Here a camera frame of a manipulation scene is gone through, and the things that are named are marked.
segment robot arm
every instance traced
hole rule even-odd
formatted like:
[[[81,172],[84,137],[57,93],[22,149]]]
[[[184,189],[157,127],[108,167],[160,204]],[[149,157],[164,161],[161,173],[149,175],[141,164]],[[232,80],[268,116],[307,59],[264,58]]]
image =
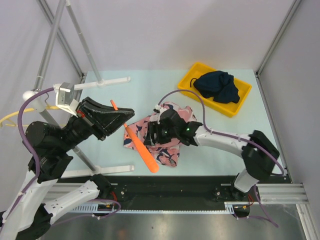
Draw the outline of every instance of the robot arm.
[[[275,159],[279,157],[278,150],[261,131],[255,130],[252,134],[224,132],[215,134],[209,132],[201,122],[185,122],[173,109],[161,108],[158,113],[158,119],[148,123],[145,145],[165,144],[169,143],[172,138],[177,138],[187,146],[213,147],[243,159],[245,169],[235,178],[229,192],[221,194],[221,191],[217,191],[219,192],[216,195],[217,200],[241,201],[255,184],[268,179],[272,174],[275,162],[263,151],[250,144],[252,142],[258,144]]]
[[[73,157],[67,152],[95,135],[103,141],[134,116],[130,108],[104,106],[87,97],[74,109],[64,128],[35,121],[26,130],[26,137],[40,159],[40,175],[22,194],[22,189],[35,177],[36,164],[32,158],[28,172],[9,209],[0,214],[0,239],[35,240],[45,234],[61,216],[89,200],[106,199],[111,184],[101,174],[91,177],[83,186],[65,196],[43,202],[49,189],[58,181]]]

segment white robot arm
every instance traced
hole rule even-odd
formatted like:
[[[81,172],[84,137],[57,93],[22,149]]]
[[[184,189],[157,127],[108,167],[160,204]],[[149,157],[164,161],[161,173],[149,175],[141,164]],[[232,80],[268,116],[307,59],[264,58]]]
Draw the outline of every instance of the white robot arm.
[[[111,184],[104,176],[96,174],[77,190],[42,203],[73,159],[67,155],[69,150],[91,135],[105,140],[135,114],[133,109],[114,110],[89,97],[78,103],[72,112],[74,114],[64,128],[41,121],[32,122],[27,128],[26,139],[39,162],[34,157],[30,160],[20,192],[9,209],[0,213],[0,240],[38,239],[55,221],[78,205],[96,198],[111,197]]]

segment white bracket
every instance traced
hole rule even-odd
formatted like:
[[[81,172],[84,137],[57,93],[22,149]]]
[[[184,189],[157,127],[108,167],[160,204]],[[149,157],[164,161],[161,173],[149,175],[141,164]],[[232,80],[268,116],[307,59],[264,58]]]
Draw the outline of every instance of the white bracket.
[[[78,91],[78,90],[95,88],[95,87],[103,88],[105,86],[114,85],[114,84],[125,84],[125,83],[130,82],[130,80],[131,80],[131,77],[129,77],[129,76],[122,77],[122,78],[109,79],[109,80],[103,79],[103,82],[94,81],[94,82],[76,84],[76,85],[74,85],[74,90]],[[57,84],[53,85],[54,91],[56,93],[59,91],[59,88],[61,85],[62,85],[62,83],[57,83]]]
[[[97,172],[92,172],[90,169],[85,170],[70,170],[65,171],[62,174],[62,179],[66,178],[75,178],[75,177],[86,177],[86,176],[92,176],[94,174],[117,174],[117,173],[126,173],[126,172],[133,172],[135,170],[135,165],[124,165],[124,166],[111,166],[111,167],[100,167],[95,166],[98,170]]]

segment metal pole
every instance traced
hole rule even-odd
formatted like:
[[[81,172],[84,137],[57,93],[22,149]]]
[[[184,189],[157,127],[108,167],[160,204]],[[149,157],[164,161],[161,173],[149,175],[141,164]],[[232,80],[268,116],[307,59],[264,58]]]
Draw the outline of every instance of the metal pole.
[[[59,126],[59,123],[51,116],[51,114],[45,109],[42,112],[39,112],[41,117],[43,117],[48,123]]]
[[[70,15],[70,18],[71,18],[71,20],[73,22],[73,25],[74,25],[74,27],[76,29],[76,32],[78,33],[79,39],[80,39],[80,41],[82,43],[82,46],[84,48],[84,51],[85,51],[85,53],[86,53],[86,55],[87,55],[87,57],[89,59],[89,62],[91,64],[91,67],[92,67],[92,70],[93,70],[93,72],[95,74],[95,77],[96,77],[98,82],[101,82],[102,78],[101,78],[100,73],[99,73],[99,71],[97,69],[97,65],[96,65],[96,63],[94,61],[94,58],[92,57],[92,54],[90,52],[89,46],[87,44],[87,41],[86,41],[82,31],[81,31],[81,28],[79,26],[79,23],[78,23],[78,21],[76,19],[75,13],[72,10],[72,7],[71,7],[70,3],[68,3],[66,5],[66,9],[67,9],[67,11],[68,11],[68,13]]]
[[[48,191],[45,201],[47,199],[57,199],[65,194],[72,192],[73,190],[79,188],[83,183],[56,183]],[[292,184],[292,183],[270,183],[270,184],[257,184],[259,195],[262,204],[274,205],[274,204],[309,204],[309,200],[302,183]],[[247,205],[247,201],[226,201],[226,204],[231,205]]]
[[[58,31],[58,28],[59,28],[59,23],[60,23],[62,13],[63,13],[64,8],[65,8],[65,5],[66,5],[66,0],[60,0],[59,1],[58,7],[57,7],[56,13],[55,13],[55,18],[53,20],[51,31],[50,31],[50,34],[49,34],[49,38],[48,38],[48,41],[46,42],[46,46],[45,46],[44,53],[43,53],[43,56],[42,56],[42,60],[41,60],[41,63],[40,63],[38,75],[37,75],[36,80],[35,80],[35,84],[34,84],[34,89],[35,90],[41,90],[42,89],[42,85],[43,85],[44,79],[46,77],[46,73],[47,73],[50,57],[51,57],[51,54],[52,54],[52,50],[54,48],[54,43],[55,43],[55,40],[56,40],[57,31]]]
[[[53,15],[47,1],[46,0],[37,0],[37,2],[39,4],[45,18],[47,19],[48,23],[51,26],[54,22],[55,16]],[[58,38],[58,41],[60,42],[62,49],[64,50],[66,56],[69,58],[70,62],[72,63],[74,70],[79,75],[79,77],[82,78],[83,72],[80,68],[80,65],[79,65],[74,53],[72,52],[70,45],[68,44],[68,42],[66,40],[65,35],[63,34],[63,32],[61,31],[60,28],[58,28],[57,38]]]
[[[85,165],[87,165],[88,168],[90,168],[92,172],[97,171],[96,166],[90,161],[90,159],[84,154],[84,152],[78,146],[72,149],[72,151],[82,160],[82,162],[84,162]]]
[[[285,16],[280,29],[278,30],[278,32],[276,33],[271,46],[269,47],[268,51],[266,52],[265,56],[262,59],[262,62],[258,68],[258,70],[256,71],[256,74],[258,76],[261,75],[262,71],[264,70],[268,60],[270,59],[272,53],[274,52],[274,50],[276,49],[278,43],[280,42],[280,40],[282,39],[286,29],[289,26],[289,23],[291,22],[291,20],[293,19],[295,13],[297,12],[298,7],[300,6],[301,2],[303,0],[294,0],[294,2],[292,3],[287,15]]]
[[[261,98],[262,98],[262,101],[263,101],[263,105],[264,105],[264,108],[265,108],[266,115],[267,115],[267,117],[269,119],[269,122],[270,122],[271,130],[272,130],[272,133],[273,133],[273,136],[274,136],[274,140],[275,140],[276,146],[277,146],[277,148],[279,150],[281,162],[282,162],[282,165],[284,167],[284,172],[286,172],[289,175],[290,179],[293,180],[292,176],[291,176],[291,173],[288,170],[287,161],[286,161],[286,158],[285,158],[285,155],[284,155],[284,151],[282,149],[281,141],[279,139],[279,134],[278,134],[278,131],[276,129],[275,121],[274,121],[274,119],[272,117],[272,114],[271,114],[271,111],[270,111],[270,108],[269,108],[269,105],[268,105],[268,101],[267,101],[267,98],[266,98],[266,94],[265,94],[264,88],[262,87],[262,84],[261,84],[260,77],[256,75],[255,79],[256,79],[256,83],[258,85],[260,94],[261,94]]]
[[[86,82],[86,78],[87,78],[87,73],[84,73],[79,84],[84,84]],[[81,94],[82,94],[82,90],[76,91],[74,99],[80,102]]]

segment white plastic mount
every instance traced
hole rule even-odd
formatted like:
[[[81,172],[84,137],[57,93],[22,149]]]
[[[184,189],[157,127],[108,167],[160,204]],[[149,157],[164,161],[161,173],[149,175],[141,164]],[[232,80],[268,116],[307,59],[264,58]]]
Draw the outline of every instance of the white plastic mount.
[[[200,126],[197,129],[193,138],[198,146],[208,146],[216,149],[221,149],[242,158],[242,147],[246,146],[247,143],[245,141],[241,141],[240,139],[249,140],[250,137],[248,136],[248,134],[235,134],[228,132],[225,132],[225,134],[235,135],[239,138],[239,140],[230,138],[228,136],[210,133],[204,128],[204,126]]]
[[[95,166],[96,171],[93,172],[90,169],[85,170],[70,170],[65,171],[61,178],[74,178],[74,177],[86,177],[92,176],[94,174],[117,174],[117,173],[127,173],[133,172],[135,170],[135,165],[124,165],[124,166],[111,166],[111,167],[100,167]]]
[[[25,91],[22,95],[22,98],[24,101],[27,101],[29,98],[31,98],[33,95],[37,94],[37,91]],[[46,109],[45,103],[41,100],[41,96],[37,97],[35,100],[33,100],[30,105],[38,112],[42,113]]]
[[[23,188],[34,177],[35,174],[33,171],[28,171],[26,173],[23,185],[14,200],[22,194],[21,191]],[[9,215],[9,212],[11,212],[14,205],[14,202],[12,202],[8,210],[2,215],[2,223],[4,223],[4,225],[2,226],[0,233],[1,240],[14,240],[16,239],[18,232],[31,226],[41,202],[50,188],[57,183],[57,181],[58,179],[44,181],[42,183],[34,181]]]
[[[130,82],[130,80],[131,78],[129,76],[122,77],[122,78],[109,79],[109,80],[102,79],[102,82],[94,81],[94,82],[76,84],[74,85],[74,90],[77,91],[77,90],[83,90],[83,89],[89,89],[89,88],[95,88],[95,87],[103,88],[108,85],[125,84]],[[54,91],[56,93],[59,91],[60,86],[61,86],[61,83],[53,85]]]

